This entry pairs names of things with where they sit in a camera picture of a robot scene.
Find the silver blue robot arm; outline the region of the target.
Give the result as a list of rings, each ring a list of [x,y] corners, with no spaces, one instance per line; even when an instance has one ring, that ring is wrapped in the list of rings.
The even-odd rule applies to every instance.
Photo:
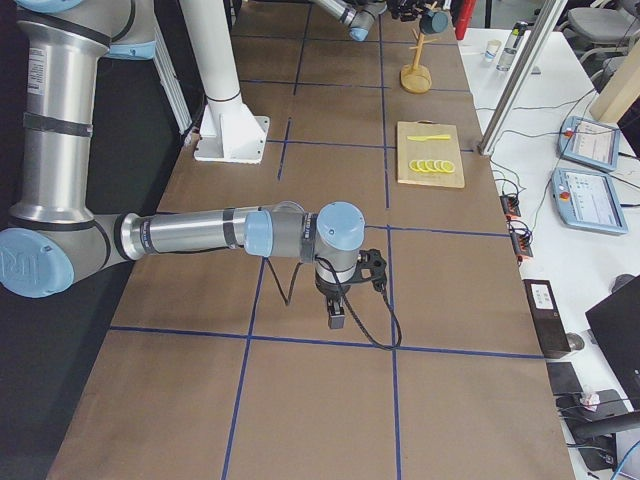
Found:
[[[241,248],[315,268],[331,328],[343,326],[348,287],[361,280],[364,217],[347,202],[318,213],[275,205],[156,214],[96,215],[86,205],[97,66],[102,57],[150,59],[150,1],[21,1],[30,42],[21,197],[1,234],[1,282],[42,298],[112,265],[147,255]]]
[[[349,36],[358,42],[367,39],[371,27],[387,10],[385,1],[312,0],[349,29]]]

